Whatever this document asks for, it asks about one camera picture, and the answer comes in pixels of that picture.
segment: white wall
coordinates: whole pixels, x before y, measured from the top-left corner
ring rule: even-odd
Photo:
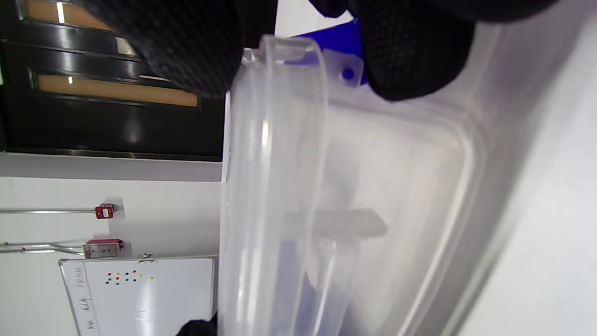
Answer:
[[[168,164],[162,168],[163,176],[176,175]],[[155,170],[153,178],[158,178],[159,169]],[[219,243],[219,194],[219,182],[3,177],[2,208],[94,207],[113,200],[124,204],[124,212],[110,221],[96,220],[93,214],[0,215],[0,242],[111,236],[131,242],[135,255],[214,254]],[[58,267],[58,260],[66,257],[0,255],[0,335],[76,335]]]
[[[593,16],[546,95],[550,120],[504,217],[519,226],[460,336],[597,334],[596,36]]]

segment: whiteboard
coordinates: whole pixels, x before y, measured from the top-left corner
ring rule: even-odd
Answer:
[[[214,313],[215,258],[60,261],[80,336],[176,335]]]

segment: blue plastic piece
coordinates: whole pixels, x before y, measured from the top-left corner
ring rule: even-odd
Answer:
[[[363,59],[363,45],[361,43],[361,26],[359,19],[354,19],[351,22],[343,23],[342,25],[316,30],[314,32],[299,35],[302,37],[312,38],[319,44],[321,50],[331,49],[343,54],[353,54]],[[367,75],[363,73],[361,85],[367,83]]]

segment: metal rail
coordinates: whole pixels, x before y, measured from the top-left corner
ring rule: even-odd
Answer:
[[[67,253],[73,255],[84,255],[83,247],[64,246],[55,243],[3,243],[0,245],[0,253]]]
[[[95,213],[93,209],[0,209],[0,214],[8,213],[34,213],[38,215],[56,215],[62,213]]]

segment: black door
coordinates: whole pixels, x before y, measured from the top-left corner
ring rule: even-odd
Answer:
[[[67,1],[1,4],[4,149],[221,160],[223,99],[156,77],[126,41]],[[246,25],[249,45],[273,33],[275,22],[275,1],[253,4],[244,5],[244,16],[261,20]]]

